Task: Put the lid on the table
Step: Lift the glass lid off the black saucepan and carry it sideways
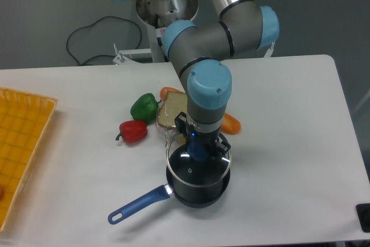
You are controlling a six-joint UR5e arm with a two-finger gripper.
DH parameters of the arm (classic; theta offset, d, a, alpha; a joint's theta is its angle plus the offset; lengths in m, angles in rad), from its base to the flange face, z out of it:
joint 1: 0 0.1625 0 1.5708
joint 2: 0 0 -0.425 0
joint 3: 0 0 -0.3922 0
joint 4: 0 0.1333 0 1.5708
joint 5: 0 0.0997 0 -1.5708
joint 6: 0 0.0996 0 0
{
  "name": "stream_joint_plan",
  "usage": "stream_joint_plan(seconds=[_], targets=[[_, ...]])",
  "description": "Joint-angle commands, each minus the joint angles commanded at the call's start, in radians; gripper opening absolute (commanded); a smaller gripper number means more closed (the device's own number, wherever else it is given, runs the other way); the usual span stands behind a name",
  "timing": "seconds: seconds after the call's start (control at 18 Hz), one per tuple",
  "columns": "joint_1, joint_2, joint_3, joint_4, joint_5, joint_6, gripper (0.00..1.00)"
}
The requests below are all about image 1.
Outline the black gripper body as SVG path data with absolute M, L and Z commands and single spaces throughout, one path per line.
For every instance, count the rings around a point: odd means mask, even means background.
M 188 154 L 217 154 L 220 127 L 212 132 L 200 132 L 193 124 L 186 124 Z

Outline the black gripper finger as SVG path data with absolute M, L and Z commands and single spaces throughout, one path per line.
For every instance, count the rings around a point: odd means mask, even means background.
M 215 157 L 224 157 L 231 150 L 231 145 L 223 134 L 219 134 L 218 138 L 214 142 L 213 155 Z
M 184 112 L 180 112 L 175 117 L 176 131 L 179 134 L 182 134 L 183 136 L 187 135 L 187 120 L 186 120 L 186 117 L 187 117 L 187 115 Z

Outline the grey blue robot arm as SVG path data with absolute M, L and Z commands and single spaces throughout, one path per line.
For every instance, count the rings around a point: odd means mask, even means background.
M 189 0 L 150 0 L 147 12 L 164 29 L 158 47 L 172 63 L 187 95 L 187 114 L 176 123 L 188 154 L 203 161 L 223 155 L 219 142 L 225 108 L 232 91 L 230 70 L 223 60 L 276 42 L 276 13 L 254 0 L 212 0 L 216 24 L 198 28 L 185 14 Z

